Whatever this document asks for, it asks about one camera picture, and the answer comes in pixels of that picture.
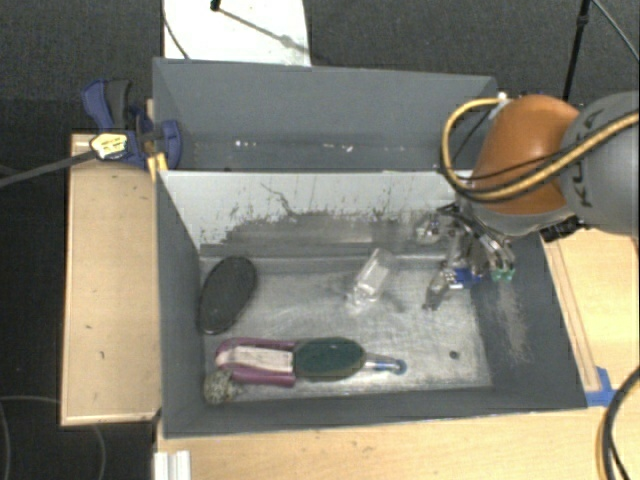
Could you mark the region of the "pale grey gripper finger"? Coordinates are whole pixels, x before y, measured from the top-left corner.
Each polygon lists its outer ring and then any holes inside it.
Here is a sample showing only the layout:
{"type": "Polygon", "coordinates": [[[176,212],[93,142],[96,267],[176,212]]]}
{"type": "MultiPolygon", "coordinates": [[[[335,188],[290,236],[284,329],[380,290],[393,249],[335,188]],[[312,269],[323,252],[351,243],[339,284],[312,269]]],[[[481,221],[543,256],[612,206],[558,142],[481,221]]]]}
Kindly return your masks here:
{"type": "Polygon", "coordinates": [[[453,274],[450,271],[440,271],[429,284],[429,309],[436,311],[447,292],[450,289],[450,282],[453,279],[453,274]]]}
{"type": "Polygon", "coordinates": [[[437,310],[447,291],[447,274],[444,268],[440,268],[433,276],[426,290],[423,308],[425,310],[437,310]]]}

